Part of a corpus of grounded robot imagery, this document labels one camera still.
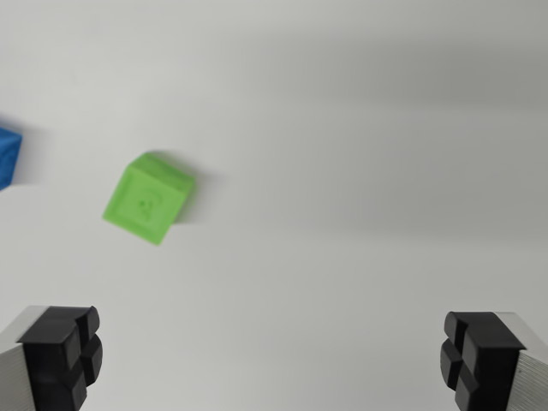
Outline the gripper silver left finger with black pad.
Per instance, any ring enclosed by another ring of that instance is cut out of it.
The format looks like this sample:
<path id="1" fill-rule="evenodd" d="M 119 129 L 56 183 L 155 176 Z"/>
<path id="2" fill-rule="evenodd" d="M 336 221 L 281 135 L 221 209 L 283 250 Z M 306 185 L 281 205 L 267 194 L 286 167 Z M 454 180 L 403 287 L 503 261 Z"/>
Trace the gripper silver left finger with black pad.
<path id="1" fill-rule="evenodd" d="M 101 370 L 96 307 L 26 307 L 1 331 L 1 409 L 79 410 Z"/>

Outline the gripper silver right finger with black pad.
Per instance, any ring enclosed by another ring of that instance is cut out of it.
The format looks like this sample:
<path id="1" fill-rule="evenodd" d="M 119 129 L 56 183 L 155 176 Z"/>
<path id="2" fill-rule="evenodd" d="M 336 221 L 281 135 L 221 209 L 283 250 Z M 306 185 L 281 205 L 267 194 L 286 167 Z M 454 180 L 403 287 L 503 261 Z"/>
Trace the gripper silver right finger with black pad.
<path id="1" fill-rule="evenodd" d="M 449 312 L 444 383 L 465 411 L 547 409 L 547 344 L 516 313 Z"/>

